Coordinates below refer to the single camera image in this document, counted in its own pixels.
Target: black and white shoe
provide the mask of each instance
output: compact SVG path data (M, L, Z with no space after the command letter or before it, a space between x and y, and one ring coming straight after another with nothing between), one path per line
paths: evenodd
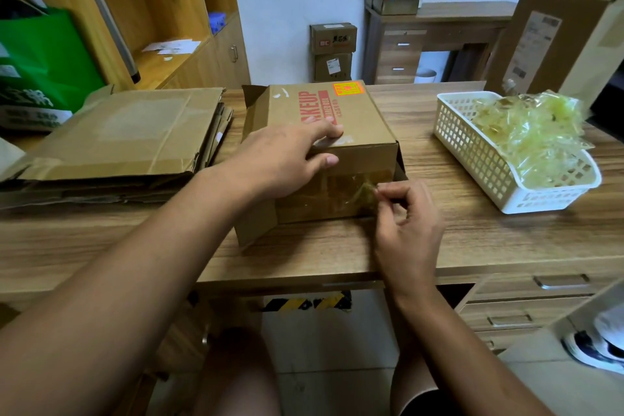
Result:
M592 332L592 334L590 335L586 331L570 333L561 339L561 343L567 352L579 362L597 369L624 375L624 352L622 349L605 341L597 332Z

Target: person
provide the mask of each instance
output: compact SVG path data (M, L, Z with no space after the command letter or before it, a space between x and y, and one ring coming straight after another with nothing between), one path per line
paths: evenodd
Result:
M231 158L197 173L119 243L6 325L0 331L0 414L102 412L140 373L236 218L334 166L333 154L306 156L317 140L342 133L342 126L313 118L253 132ZM552 414L437 291L444 225L425 184L379 184L376 196L379 269L417 345L410 355L401 349L393 413L414 411L418 398L410 392L431 379L414 362L425 359L464 414ZM393 212L397 200L408 205L400 222ZM193 413L279 415L266 350L248 329L224 331L208 352Z

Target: orange sticker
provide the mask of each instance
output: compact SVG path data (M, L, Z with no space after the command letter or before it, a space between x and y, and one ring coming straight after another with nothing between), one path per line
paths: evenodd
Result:
M353 94L364 94L362 84L357 81L351 83L334 83L336 96L351 96Z

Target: forearm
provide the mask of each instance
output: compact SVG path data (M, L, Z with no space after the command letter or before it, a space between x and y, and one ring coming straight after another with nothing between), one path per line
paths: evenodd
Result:
M435 289L397 299L428 361L467 415L552 412L485 346Z
M0 332L0 413L92 413L155 350L253 192L196 175L120 243ZM37 398L30 392L37 388Z

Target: black and yellow hazard tape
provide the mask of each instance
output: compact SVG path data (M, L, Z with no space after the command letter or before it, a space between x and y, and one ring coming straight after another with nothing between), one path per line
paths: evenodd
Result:
M351 310L351 291L341 291L322 298L309 300L303 297L294 298L274 298L270 300L262 312L291 311L294 309L341 309Z

